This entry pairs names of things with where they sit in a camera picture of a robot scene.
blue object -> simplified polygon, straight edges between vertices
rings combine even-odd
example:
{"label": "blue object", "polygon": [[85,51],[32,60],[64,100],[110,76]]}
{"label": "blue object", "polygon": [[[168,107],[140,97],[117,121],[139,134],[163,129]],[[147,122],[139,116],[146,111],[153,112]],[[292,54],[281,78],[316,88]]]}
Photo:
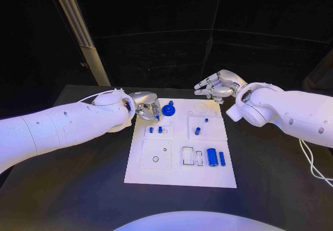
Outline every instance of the blue object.
{"label": "blue object", "polygon": [[209,162],[209,166],[211,167],[215,167],[220,165],[220,162],[218,162],[218,155],[217,155],[217,150],[215,148],[209,148],[207,150],[207,155],[208,155],[208,162]]}
{"label": "blue object", "polygon": [[195,134],[199,136],[199,133],[201,133],[201,128],[196,128],[196,132]]}
{"label": "blue object", "polygon": [[170,100],[169,104],[163,106],[162,108],[162,113],[166,116],[172,116],[176,112],[175,106],[173,106],[173,101]]}
{"label": "blue object", "polygon": [[225,166],[224,152],[221,152],[221,165]]}

white cable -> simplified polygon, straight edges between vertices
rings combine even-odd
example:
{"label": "white cable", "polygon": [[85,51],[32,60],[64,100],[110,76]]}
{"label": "white cable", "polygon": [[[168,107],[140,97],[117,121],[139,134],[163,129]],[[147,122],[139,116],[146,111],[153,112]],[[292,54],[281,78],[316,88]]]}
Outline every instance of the white cable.
{"label": "white cable", "polygon": [[[320,172],[320,171],[318,170],[318,168],[315,167],[315,155],[313,155],[312,149],[309,148],[309,146],[307,146],[305,140],[299,139],[299,141],[300,141],[302,150],[303,150],[303,152],[305,152],[305,155],[306,155],[306,157],[307,157],[309,163],[310,163],[310,165],[312,165],[312,166],[310,166],[310,170],[312,170],[313,176],[318,177],[318,178],[320,178],[320,179],[323,179],[323,180],[328,182],[328,184],[333,187],[333,184],[329,182],[329,181],[333,180],[333,179],[326,178],[326,177],[323,176],[322,172]],[[306,147],[307,147],[307,150],[309,150],[312,159],[310,159],[309,156],[307,156],[307,153],[306,153],[306,150],[305,150],[305,147],[303,147],[303,144],[302,144],[302,143],[305,143],[305,145],[306,145]]]}
{"label": "white cable", "polygon": [[84,100],[87,100],[88,98],[91,98],[91,97],[94,97],[94,96],[98,96],[98,95],[101,95],[101,94],[104,94],[104,93],[109,93],[109,92],[114,92],[114,90],[109,90],[109,91],[104,91],[104,92],[101,92],[101,93],[97,93],[96,95],[91,95],[91,96],[88,96],[88,97],[85,97],[83,100],[80,100],[78,102],[83,102]]}

table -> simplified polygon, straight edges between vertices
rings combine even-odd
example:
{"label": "table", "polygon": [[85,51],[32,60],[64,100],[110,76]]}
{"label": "table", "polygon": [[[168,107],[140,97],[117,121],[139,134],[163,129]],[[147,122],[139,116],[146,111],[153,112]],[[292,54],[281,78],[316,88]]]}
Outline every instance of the table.
{"label": "table", "polygon": [[[110,87],[68,85],[55,105]],[[152,91],[160,98],[205,99],[194,90]],[[310,173],[297,138],[267,124],[257,128],[221,106],[237,189],[124,184],[134,124],[87,143],[19,163],[0,189],[2,230],[111,230],[146,216],[183,210],[238,215],[290,231],[333,226],[333,188]],[[333,176],[329,149],[310,144],[315,164]]]}

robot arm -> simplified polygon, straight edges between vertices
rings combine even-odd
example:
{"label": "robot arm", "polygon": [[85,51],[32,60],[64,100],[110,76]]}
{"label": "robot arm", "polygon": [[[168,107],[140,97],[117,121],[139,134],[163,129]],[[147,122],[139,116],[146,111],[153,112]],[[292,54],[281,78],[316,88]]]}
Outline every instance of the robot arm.
{"label": "robot arm", "polygon": [[244,118],[254,126],[276,124],[283,132],[312,143],[333,148],[333,98],[302,91],[284,91],[267,83],[251,83],[228,70],[221,70],[196,86],[222,104],[232,95],[235,105],[227,114],[237,122]]}
{"label": "robot arm", "polygon": [[28,158],[120,131],[132,125],[136,112],[143,119],[159,120],[159,98],[152,92],[127,95],[110,90],[97,94],[93,104],[81,101],[0,120],[0,173]]}

